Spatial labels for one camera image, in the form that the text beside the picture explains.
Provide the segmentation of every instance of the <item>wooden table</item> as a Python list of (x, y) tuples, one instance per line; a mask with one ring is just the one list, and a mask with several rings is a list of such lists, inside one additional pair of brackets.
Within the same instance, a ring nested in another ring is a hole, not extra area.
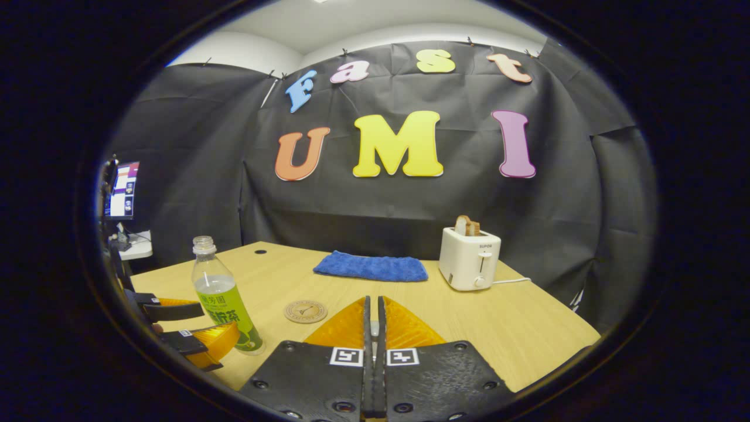
[[(255, 251), (268, 251), (259, 255)], [(240, 295), (266, 350), (247, 356), (233, 349), (213, 373), (238, 390), (282, 340), (303, 341), (328, 318), (360, 297), (369, 295), (370, 315), (377, 319), (377, 297), (387, 296), (414, 312), (446, 341), (467, 340), (514, 392), (532, 384), (573, 354), (599, 339), (599, 334), (532, 282), (494, 285), (483, 291), (455, 291), (438, 270), (437, 261), (422, 261), (426, 282), (378, 282), (321, 276), (313, 268), (327, 252), (257, 242), (218, 253), (235, 276)], [(191, 283), (193, 262), (133, 276), (137, 291), (157, 297), (197, 300)], [(497, 264), (496, 280), (522, 276)], [(284, 317), (284, 307), (310, 299), (328, 308), (321, 322), (297, 324)], [(214, 325), (204, 315), (160, 323), (165, 330), (198, 329)]]

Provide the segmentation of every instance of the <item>blue towel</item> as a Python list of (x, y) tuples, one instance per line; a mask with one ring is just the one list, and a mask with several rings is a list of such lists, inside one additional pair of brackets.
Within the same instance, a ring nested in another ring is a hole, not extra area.
[(359, 277), (385, 282), (420, 282), (427, 279), (424, 268), (415, 258), (371, 258), (333, 251), (313, 271), (327, 276)]

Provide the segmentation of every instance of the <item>black fabric backdrop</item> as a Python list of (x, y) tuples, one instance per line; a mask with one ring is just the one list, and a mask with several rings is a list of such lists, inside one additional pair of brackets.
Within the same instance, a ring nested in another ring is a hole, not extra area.
[(140, 161), (130, 231), (151, 230), (158, 266), (194, 258), (193, 237), (242, 245), (240, 157), (248, 117), (273, 79), (226, 65), (164, 68), (135, 100), (111, 151)]
[[(424, 49), (449, 51), (456, 69), (423, 74), (415, 57)], [(521, 62), (533, 81), (500, 73), (486, 58), (494, 53)], [(370, 62), (367, 78), (329, 82), (355, 60)], [(310, 69), (317, 71), (312, 96), (290, 113), (285, 91)], [(142, 162), (134, 225), (151, 228), (159, 264), (191, 259), (198, 234), (212, 235), (220, 250), (265, 240), (437, 259), (442, 228), (466, 214), (502, 239), (502, 261), (566, 305), (585, 286), (578, 313), (598, 330), (615, 324), (633, 301), (655, 230), (647, 149), (606, 84), (559, 44), (548, 41), (538, 59), (455, 42), (374, 47), (289, 75), (260, 107), (271, 83), (247, 69), (172, 66), (124, 119), (112, 150)], [(417, 110), (440, 115), (435, 137), (444, 174), (409, 177), (399, 169), (354, 177), (354, 121), (379, 114), (397, 133)], [(504, 152), (494, 110), (528, 117), (533, 178), (498, 171)], [(292, 160), (299, 165), (306, 133), (321, 126), (331, 132), (316, 170), (296, 182), (279, 179), (279, 137), (305, 134)]]

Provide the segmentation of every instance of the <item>monitor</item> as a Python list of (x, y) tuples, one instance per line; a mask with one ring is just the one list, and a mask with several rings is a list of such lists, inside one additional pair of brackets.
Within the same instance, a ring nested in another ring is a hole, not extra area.
[(138, 162), (118, 164), (112, 181), (112, 191), (104, 201), (105, 219), (133, 219), (138, 164)]

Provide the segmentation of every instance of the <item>plastic bottle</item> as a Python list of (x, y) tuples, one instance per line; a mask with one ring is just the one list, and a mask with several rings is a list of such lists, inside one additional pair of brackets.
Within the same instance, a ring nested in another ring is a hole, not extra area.
[(260, 338), (235, 283), (234, 276), (216, 258), (216, 246), (210, 236), (193, 238), (195, 266), (193, 286), (203, 308), (216, 324), (237, 321), (240, 336), (235, 348), (244, 354), (261, 354), (266, 344)]

